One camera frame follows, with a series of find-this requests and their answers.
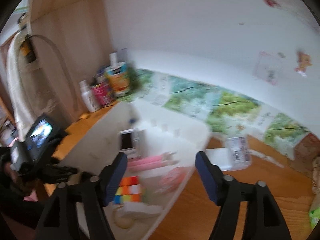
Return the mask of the green tissue pack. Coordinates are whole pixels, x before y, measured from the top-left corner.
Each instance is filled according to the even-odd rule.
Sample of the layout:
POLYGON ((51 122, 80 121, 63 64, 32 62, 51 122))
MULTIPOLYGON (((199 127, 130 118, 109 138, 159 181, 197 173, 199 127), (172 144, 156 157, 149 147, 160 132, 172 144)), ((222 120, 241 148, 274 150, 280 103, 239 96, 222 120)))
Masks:
POLYGON ((315 198, 309 210, 310 226, 312 229, 314 229, 317 223, 319 222, 319 218, 320 218, 319 210, 320 210, 319 199, 315 198))

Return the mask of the white charger block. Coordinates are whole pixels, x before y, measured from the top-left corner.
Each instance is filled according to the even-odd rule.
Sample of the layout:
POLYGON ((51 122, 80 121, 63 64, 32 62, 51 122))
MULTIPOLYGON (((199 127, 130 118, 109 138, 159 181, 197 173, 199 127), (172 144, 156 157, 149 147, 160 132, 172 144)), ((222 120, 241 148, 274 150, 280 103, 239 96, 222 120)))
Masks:
POLYGON ((209 161, 220 168, 221 171, 230 171, 233 167, 230 153, 227 148, 206 149, 205 154, 209 161))

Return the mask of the white instant camera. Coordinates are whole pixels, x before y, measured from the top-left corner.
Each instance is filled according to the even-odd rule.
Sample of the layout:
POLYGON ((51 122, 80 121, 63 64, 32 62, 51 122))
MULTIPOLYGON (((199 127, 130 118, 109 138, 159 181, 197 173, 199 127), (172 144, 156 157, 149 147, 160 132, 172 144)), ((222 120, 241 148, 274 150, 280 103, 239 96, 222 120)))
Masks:
POLYGON ((118 133, 119 152, 127 155, 129 160, 140 159, 143 156, 144 131, 131 128, 118 133))

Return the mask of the pink round case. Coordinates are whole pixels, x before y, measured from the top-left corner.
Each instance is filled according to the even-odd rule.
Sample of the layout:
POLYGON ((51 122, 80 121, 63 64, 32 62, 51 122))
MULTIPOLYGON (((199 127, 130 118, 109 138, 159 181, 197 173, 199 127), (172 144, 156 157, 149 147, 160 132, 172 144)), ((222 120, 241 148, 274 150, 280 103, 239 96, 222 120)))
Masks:
POLYGON ((162 176, 156 193, 169 193, 175 191, 183 182, 189 172, 188 167, 176 167, 162 176))

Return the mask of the white bunny-shaped gadget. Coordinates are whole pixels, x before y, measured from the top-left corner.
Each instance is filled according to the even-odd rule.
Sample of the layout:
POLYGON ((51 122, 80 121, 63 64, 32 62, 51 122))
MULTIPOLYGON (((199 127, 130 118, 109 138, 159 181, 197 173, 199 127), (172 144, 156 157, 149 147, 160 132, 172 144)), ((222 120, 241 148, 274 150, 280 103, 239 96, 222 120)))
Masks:
POLYGON ((159 216, 163 208, 159 205, 148 205, 142 202, 125 202, 117 210, 117 214, 123 218, 144 219, 159 216))

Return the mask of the patterned paper bag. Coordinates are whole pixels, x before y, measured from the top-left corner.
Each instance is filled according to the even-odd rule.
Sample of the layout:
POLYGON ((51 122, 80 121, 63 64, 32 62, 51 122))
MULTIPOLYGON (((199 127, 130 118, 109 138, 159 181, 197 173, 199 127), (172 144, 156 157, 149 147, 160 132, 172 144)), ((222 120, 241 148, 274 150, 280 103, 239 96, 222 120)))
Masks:
POLYGON ((319 156, 317 156, 312 162, 312 192, 314 194, 319 193, 319 156))

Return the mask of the wooden cabinet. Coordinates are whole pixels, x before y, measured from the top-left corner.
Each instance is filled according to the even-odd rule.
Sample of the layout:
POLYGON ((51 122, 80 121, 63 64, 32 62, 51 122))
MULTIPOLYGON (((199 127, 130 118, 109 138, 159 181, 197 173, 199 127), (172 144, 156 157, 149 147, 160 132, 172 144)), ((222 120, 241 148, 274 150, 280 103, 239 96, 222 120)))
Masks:
POLYGON ((79 82, 109 63, 104 0, 30 0, 33 43, 68 122, 86 111, 79 82))

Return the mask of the round gold compact case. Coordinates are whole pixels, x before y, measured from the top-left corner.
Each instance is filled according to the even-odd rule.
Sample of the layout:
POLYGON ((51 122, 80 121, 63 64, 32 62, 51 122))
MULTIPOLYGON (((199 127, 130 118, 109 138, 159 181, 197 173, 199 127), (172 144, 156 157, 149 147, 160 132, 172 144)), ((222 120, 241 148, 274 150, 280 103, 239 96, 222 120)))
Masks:
POLYGON ((112 217, 113 217, 114 223, 117 227, 119 227, 121 229, 129 229, 135 224, 135 220, 132 218, 121 217, 119 214, 119 210, 121 208, 122 208, 121 206, 117 206, 112 211, 112 217))

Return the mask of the clear plastic box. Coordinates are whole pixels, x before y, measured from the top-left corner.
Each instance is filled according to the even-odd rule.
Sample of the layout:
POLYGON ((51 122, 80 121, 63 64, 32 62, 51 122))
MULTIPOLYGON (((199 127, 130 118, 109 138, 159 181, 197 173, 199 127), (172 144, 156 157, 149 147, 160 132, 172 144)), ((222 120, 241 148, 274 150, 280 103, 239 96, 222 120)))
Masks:
POLYGON ((227 138, 226 147, 231 159, 232 171, 244 170, 251 165, 251 152, 246 136, 227 138))

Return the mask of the large white plastic bin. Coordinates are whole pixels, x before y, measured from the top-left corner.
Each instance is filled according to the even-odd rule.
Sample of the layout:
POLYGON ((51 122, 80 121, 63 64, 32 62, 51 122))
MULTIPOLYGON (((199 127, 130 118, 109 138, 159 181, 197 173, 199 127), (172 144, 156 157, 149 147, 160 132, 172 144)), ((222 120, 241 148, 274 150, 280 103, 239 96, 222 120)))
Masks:
POLYGON ((115 205, 104 209, 116 239, 148 239, 169 213, 192 176, 195 155, 207 146, 210 131, 203 122, 186 115, 155 106, 145 100, 119 102, 104 114, 61 161, 80 171, 99 174, 112 163, 120 151, 119 133, 136 129, 139 152, 143 157, 170 153, 173 165, 138 172, 146 190, 149 205, 160 205, 162 212, 151 218, 138 219, 129 229, 121 229, 113 219, 115 205), (187 174, 174 191, 158 193, 160 179, 176 167, 186 167, 187 174))

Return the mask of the orange yellow snack carton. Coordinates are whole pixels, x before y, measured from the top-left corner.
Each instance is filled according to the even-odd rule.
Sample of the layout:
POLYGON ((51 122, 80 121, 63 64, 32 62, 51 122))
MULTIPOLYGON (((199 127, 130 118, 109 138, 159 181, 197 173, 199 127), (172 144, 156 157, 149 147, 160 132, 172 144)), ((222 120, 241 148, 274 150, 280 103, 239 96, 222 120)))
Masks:
POLYGON ((126 62, 119 62, 115 67, 107 67, 105 74, 116 97, 121 97, 130 90, 130 79, 126 62))

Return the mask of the white spray bottle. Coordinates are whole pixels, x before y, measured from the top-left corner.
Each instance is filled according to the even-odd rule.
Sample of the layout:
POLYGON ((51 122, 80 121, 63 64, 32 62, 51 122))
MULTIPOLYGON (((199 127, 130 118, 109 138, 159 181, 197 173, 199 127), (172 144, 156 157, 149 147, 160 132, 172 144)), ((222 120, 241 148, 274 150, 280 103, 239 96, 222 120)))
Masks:
POLYGON ((82 99, 87 107, 87 109, 91 112, 97 112, 100 109, 100 104, 97 101, 95 95, 93 94, 91 87, 87 83, 86 80, 82 80, 79 82, 80 91, 82 99))

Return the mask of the multicoloured rubik's cube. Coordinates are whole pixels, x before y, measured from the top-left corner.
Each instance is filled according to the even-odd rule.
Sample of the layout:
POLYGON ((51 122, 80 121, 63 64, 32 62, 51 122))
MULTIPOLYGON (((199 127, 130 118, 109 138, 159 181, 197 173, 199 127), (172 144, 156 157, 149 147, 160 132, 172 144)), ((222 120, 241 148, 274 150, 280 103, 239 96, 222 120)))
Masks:
POLYGON ((124 177, 119 184, 113 203, 144 202, 145 189, 140 183, 139 176, 124 177))

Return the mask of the brown cardboard box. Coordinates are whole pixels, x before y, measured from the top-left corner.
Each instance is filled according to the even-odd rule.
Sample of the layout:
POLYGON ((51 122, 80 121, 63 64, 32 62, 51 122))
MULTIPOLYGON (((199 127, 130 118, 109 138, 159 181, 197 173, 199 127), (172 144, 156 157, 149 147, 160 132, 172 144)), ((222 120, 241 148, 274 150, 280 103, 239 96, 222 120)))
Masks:
POLYGON ((313 160, 319 155, 319 139, 308 133, 294 148, 294 160, 291 167, 311 178, 313 173, 313 160))

